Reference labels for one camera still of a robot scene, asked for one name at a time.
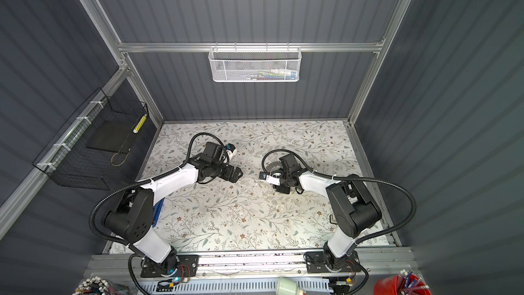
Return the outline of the perforated metal ring disc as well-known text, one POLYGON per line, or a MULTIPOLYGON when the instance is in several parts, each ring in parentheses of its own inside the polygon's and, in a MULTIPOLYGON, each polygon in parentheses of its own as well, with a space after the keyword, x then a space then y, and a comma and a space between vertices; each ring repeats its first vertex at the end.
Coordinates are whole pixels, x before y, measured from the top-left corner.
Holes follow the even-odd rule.
POLYGON ((264 179, 268 176, 281 178, 284 173, 281 162, 272 162, 265 166, 265 169, 260 173, 260 179, 264 179))

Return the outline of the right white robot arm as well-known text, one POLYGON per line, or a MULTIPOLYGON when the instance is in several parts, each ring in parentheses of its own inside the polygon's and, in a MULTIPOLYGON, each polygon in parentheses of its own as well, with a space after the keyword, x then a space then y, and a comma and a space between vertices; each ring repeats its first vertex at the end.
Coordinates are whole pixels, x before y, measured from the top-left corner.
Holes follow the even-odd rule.
POLYGON ((382 211, 360 176, 352 174, 355 180, 350 181, 321 176, 300 165, 289 150, 284 152, 276 164, 262 165, 259 177, 279 193, 288 194, 294 188, 300 194, 310 191, 328 199, 337 228, 323 246, 323 263, 329 271, 338 272, 364 230, 382 219, 382 211))

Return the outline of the pale green plastic object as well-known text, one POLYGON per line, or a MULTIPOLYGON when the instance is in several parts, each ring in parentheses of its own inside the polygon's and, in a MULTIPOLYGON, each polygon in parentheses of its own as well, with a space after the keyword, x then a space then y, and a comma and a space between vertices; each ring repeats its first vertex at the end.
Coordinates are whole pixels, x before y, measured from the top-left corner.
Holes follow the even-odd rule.
POLYGON ((276 285, 276 295, 305 295, 303 289, 293 280, 280 277, 276 285))

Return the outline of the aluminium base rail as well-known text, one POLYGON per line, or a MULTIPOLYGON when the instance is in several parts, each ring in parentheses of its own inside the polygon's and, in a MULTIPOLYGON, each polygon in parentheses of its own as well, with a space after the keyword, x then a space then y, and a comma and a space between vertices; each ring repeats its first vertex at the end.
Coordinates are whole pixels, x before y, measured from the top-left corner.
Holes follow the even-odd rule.
MULTIPOLYGON (((310 249, 263 251, 195 252, 199 257, 189 268, 194 280, 249 279, 262 277, 348 277, 359 274, 357 268, 345 272, 309 273, 304 254, 310 249)), ((370 275, 396 275, 402 270, 421 273, 409 247, 360 247, 358 263, 370 275)), ((128 254, 93 255, 83 277, 98 276, 112 281, 130 281, 128 254)))

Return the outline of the black foam pad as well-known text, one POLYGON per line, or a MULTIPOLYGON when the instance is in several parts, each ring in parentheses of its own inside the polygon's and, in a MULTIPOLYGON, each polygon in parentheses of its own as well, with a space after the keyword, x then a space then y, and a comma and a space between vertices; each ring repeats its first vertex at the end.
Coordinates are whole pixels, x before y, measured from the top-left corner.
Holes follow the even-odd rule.
POLYGON ((118 154, 128 154, 138 134, 132 132, 132 122, 105 121, 87 142, 86 148, 118 154))

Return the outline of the red plastic cup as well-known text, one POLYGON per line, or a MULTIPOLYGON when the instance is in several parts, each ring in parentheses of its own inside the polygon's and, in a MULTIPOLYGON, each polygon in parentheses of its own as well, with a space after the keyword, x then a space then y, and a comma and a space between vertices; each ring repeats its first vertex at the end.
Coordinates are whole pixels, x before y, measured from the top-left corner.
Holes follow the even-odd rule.
POLYGON ((417 275, 395 275, 379 280, 374 295, 431 295, 429 286, 417 275))

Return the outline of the yellow marker pen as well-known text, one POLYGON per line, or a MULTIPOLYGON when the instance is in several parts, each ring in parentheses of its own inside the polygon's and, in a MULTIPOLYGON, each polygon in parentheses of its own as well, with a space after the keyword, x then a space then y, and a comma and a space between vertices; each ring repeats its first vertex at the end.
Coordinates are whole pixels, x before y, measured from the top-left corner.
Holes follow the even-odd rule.
POLYGON ((148 114, 146 113, 146 114, 144 114, 144 115, 140 118, 140 120, 136 123, 135 127, 134 127, 133 130, 132 130, 132 132, 133 132, 134 134, 137 134, 137 133, 141 130, 143 124, 145 124, 145 122, 146 122, 146 120, 147 120, 147 117, 148 117, 148 114))

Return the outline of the blue object at table edge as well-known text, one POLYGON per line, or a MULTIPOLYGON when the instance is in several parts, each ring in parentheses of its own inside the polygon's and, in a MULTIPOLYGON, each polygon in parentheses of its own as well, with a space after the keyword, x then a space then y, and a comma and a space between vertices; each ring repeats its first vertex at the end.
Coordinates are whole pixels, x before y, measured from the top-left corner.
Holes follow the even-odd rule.
POLYGON ((163 207, 163 203, 164 203, 164 200, 161 199, 159 202, 157 202, 155 205, 154 205, 154 214, 153 214, 153 222, 152 222, 152 227, 154 228, 157 223, 158 223, 158 220, 160 218, 160 214, 161 214, 161 211, 162 211, 162 207, 163 207))

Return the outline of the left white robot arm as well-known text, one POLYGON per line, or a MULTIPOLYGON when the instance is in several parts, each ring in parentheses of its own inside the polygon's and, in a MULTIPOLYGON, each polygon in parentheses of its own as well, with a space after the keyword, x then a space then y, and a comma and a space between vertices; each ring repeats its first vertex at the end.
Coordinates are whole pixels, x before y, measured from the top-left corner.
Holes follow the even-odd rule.
POLYGON ((123 187, 102 203, 110 208, 101 224, 108 229, 113 243, 121 243, 143 260, 144 269, 155 276, 180 279, 190 274, 180 262, 177 250, 155 230, 165 198, 184 187, 207 184, 217 178, 237 182, 243 172, 231 165, 236 147, 221 142, 207 142, 204 150, 191 154, 188 150, 183 163, 159 176, 144 179, 131 187, 123 187))

